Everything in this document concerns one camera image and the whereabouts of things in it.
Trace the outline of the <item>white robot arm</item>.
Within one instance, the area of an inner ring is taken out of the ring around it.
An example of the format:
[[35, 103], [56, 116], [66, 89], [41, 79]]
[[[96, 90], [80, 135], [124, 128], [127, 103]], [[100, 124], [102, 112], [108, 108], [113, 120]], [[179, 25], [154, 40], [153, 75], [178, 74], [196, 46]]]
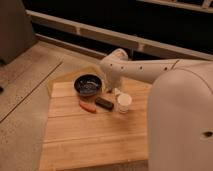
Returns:
[[117, 87], [122, 76], [152, 85], [149, 171], [213, 171], [213, 60], [130, 61], [117, 49], [100, 67], [109, 88]]

